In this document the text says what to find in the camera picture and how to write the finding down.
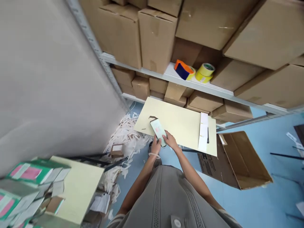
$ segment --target pink label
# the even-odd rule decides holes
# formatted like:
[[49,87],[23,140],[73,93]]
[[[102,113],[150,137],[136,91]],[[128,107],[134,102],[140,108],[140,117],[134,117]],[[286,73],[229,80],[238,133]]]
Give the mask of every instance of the pink label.
[[0,211],[0,217],[3,217],[6,215],[6,213],[11,209],[11,207],[13,206],[15,200],[14,199],[11,199],[9,201],[9,203],[3,208],[2,211]]
[[[11,176],[14,176],[20,169],[22,168],[22,165],[19,165],[16,167],[12,172]],[[40,174],[42,169],[34,168],[34,167],[28,167],[25,172],[21,175],[20,178],[23,179],[29,179],[29,180],[34,180],[36,177]]]

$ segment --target yellow cardboard sheet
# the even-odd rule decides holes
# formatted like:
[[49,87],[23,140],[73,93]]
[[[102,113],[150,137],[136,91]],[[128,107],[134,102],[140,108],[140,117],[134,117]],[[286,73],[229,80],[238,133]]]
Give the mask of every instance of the yellow cardboard sheet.
[[[135,124],[136,131],[154,135],[150,116],[159,119],[162,127],[169,131],[179,145],[198,150],[200,113],[148,97]],[[217,156],[215,119],[208,117],[209,143],[206,154]]]

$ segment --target gray shirt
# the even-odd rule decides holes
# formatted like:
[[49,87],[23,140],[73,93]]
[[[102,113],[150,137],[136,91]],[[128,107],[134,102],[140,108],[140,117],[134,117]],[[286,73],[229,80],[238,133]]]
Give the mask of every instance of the gray shirt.
[[117,215],[108,228],[241,228],[225,210],[207,203],[182,171],[158,166],[142,195],[126,215]]

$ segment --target metal shelf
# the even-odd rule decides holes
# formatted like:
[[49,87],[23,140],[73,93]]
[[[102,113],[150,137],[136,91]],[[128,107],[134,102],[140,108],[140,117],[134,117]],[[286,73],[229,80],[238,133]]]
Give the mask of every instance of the metal shelf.
[[237,98],[234,96],[233,92],[227,90],[227,89],[223,89],[221,87],[215,86],[210,84],[210,82],[203,84],[200,83],[199,81],[196,80],[195,77],[193,77],[191,80],[183,80],[182,78],[180,78],[180,76],[176,73],[176,71],[174,70],[174,63],[169,63],[166,71],[164,74],[160,74],[160,73],[156,73],[150,70],[147,70],[145,68],[142,69],[136,69],[134,67],[128,66],[126,64],[123,64],[121,62],[116,61],[115,57],[113,55],[110,55],[108,53],[103,52],[102,53],[102,58],[104,61],[108,62],[108,63],[112,63],[121,67],[125,67],[127,69],[131,69],[137,72],[141,72],[156,78],[160,78],[166,81],[170,81],[179,85],[183,85],[195,90],[199,90],[205,93],[209,93],[212,95],[215,95],[217,97],[221,97],[227,100],[231,100],[231,101],[235,101],[237,103],[240,104],[244,104],[244,105],[248,105],[251,107],[255,107],[261,110],[264,110],[266,112],[270,112],[273,114],[279,114],[279,115],[286,115],[288,114],[287,109],[285,108],[281,108],[272,104],[265,104],[265,105],[258,105],[258,104],[254,104],[245,100],[242,100],[240,98]]

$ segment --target open cardboard box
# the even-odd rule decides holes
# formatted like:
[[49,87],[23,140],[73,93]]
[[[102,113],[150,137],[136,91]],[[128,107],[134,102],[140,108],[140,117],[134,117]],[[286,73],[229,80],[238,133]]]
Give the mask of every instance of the open cardboard box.
[[198,154],[202,173],[240,190],[273,182],[244,131],[217,134],[217,152]]

